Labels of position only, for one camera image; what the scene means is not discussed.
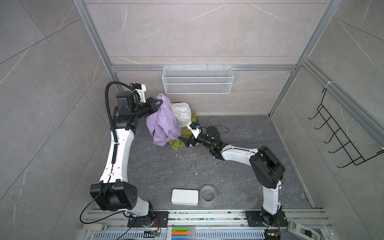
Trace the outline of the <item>lilac purple sweatshirt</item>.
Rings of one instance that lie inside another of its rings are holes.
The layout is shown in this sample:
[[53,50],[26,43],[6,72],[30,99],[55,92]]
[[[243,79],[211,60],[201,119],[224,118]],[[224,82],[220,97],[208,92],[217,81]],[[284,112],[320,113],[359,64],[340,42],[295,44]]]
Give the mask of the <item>lilac purple sweatshirt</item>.
[[157,99],[163,103],[156,113],[146,118],[146,124],[153,137],[153,144],[163,147],[170,140],[177,140],[181,136],[182,127],[172,111],[170,99],[163,94],[159,94]]

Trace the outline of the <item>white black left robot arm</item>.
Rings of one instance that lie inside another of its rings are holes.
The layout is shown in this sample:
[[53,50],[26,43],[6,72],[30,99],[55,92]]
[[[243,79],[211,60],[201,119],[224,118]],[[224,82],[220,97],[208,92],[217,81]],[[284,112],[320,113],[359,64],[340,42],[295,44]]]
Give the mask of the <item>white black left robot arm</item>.
[[142,221],[155,218],[153,205],[139,197],[128,183],[128,161],[139,119],[156,113],[163,101],[146,98],[144,84],[110,82],[105,88],[105,103],[111,130],[111,145],[99,183],[90,187],[90,195],[101,210],[123,212]]

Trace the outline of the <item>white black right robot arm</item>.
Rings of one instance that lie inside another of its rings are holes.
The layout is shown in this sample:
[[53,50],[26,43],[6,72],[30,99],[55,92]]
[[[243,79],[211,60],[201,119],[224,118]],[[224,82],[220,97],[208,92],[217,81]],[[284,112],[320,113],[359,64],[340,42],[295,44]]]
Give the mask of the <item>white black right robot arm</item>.
[[202,127],[192,122],[188,129],[192,132],[189,138],[179,137],[187,147],[197,144],[204,146],[215,158],[222,161],[234,161],[252,167],[259,183],[263,186],[263,205],[261,220],[271,227],[283,216],[281,204],[281,188],[285,166],[266,146],[258,149],[246,149],[226,144],[221,140],[217,126]]

